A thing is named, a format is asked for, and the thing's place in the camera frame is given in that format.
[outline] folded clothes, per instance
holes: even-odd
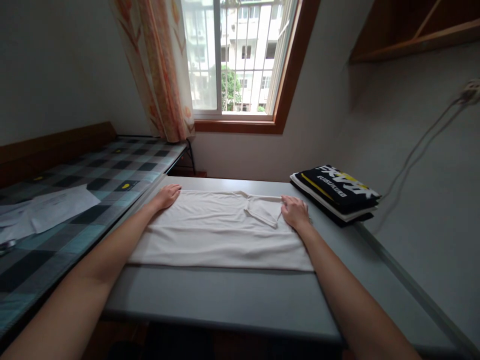
[[[322,198],[325,202],[330,204],[335,210],[337,210],[339,213],[347,215],[351,214],[360,210],[363,210],[365,208],[374,208],[379,204],[379,202],[376,199],[372,200],[366,200],[365,202],[358,202],[354,204],[349,204],[349,205],[340,205],[336,203],[335,201],[332,200],[332,198],[326,194],[321,188],[318,187],[313,181],[308,179],[305,174],[301,172],[297,172],[295,174],[295,177],[305,186],[310,188],[317,196]]]
[[[320,202],[316,201],[313,196],[311,196],[308,192],[304,191],[301,189],[295,182],[290,180],[290,184],[293,185],[294,188],[296,188],[298,191],[300,191],[303,195],[305,195],[309,200],[311,200],[317,208],[319,208],[326,216],[330,218],[335,224],[337,224],[340,228],[344,228],[348,225],[352,225],[356,222],[363,222],[366,220],[369,220],[373,218],[374,216],[372,215],[371,212],[368,212],[366,214],[360,215],[359,217],[356,217],[353,220],[350,221],[343,221],[340,219],[338,216],[336,216],[333,212],[329,211],[325,206],[323,206]]]
[[[348,214],[342,214],[338,210],[336,210],[332,205],[330,205],[327,201],[325,201],[323,198],[321,198],[318,194],[316,194],[311,188],[309,188],[307,185],[303,184],[297,177],[296,174],[292,174],[290,176],[290,180],[294,182],[300,189],[302,189],[304,192],[308,193],[316,202],[322,204],[328,211],[330,211],[332,214],[334,214],[336,217],[340,218],[344,222],[349,222],[350,220],[353,220],[355,218],[358,218],[359,216],[363,214],[367,214],[369,212],[377,210],[376,206],[373,207],[368,207],[364,208],[355,212],[351,212]]]
[[[320,192],[339,206],[351,206],[380,199],[380,195],[368,186],[331,165],[303,171],[307,180],[314,183]]]

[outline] table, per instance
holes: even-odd
[[[119,223],[168,184],[181,184],[184,190],[240,190],[303,199],[315,228],[419,351],[457,351],[356,228],[336,226],[289,183],[165,176]],[[128,265],[113,287],[104,315],[342,341],[310,272]]]

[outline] bed frame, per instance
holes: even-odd
[[[0,176],[0,189],[99,150],[116,137],[114,127],[107,121],[0,146],[0,174],[3,174]],[[196,173],[192,144],[189,140],[187,142],[188,146],[165,171],[166,174],[185,154],[190,158],[191,166],[177,166],[191,168]]]

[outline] checkered mattress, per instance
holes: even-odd
[[[187,147],[151,137],[119,137],[37,176],[0,189],[10,205],[88,184],[101,203],[17,242],[0,257],[0,338],[95,244]]]

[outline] forearm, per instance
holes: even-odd
[[[155,213],[146,205],[80,261],[2,360],[80,357],[115,280]]]
[[[129,217],[68,274],[113,285],[157,210],[150,204]]]
[[[343,336],[358,359],[419,359],[402,332],[310,224],[298,228]]]

